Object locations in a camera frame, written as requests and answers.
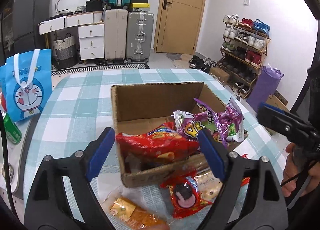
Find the person's right hand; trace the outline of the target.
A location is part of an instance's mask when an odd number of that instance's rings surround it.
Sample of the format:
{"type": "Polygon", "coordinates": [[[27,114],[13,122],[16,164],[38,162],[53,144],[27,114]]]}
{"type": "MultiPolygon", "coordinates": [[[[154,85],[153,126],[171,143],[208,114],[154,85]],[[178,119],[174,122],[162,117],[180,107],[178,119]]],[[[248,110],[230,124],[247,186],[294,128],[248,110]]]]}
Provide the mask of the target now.
{"type": "MultiPolygon", "coordinates": [[[[285,169],[283,170],[283,181],[284,183],[286,180],[290,179],[291,177],[295,176],[298,174],[298,169],[293,163],[292,159],[292,153],[293,153],[293,148],[295,144],[291,142],[285,149],[285,151],[289,154],[286,159],[286,165],[285,169]]],[[[305,196],[306,194],[312,192],[319,184],[319,181],[317,179],[314,179],[313,177],[311,178],[309,184],[307,185],[306,189],[302,192],[301,196],[305,196]]],[[[291,193],[295,190],[296,188],[296,182],[291,181],[284,186],[282,186],[281,190],[283,192],[283,195],[285,197],[289,197],[291,193]]]]}

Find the person's left hand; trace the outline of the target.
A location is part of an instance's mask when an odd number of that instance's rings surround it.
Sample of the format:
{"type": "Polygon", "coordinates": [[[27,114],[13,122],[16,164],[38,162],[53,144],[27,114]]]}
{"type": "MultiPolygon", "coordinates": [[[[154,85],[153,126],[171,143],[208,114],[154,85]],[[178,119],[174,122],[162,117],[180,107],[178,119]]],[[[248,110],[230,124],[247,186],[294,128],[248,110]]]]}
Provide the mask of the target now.
{"type": "Polygon", "coordinates": [[[170,227],[168,225],[155,225],[148,227],[145,230],[170,230],[170,227]]]}

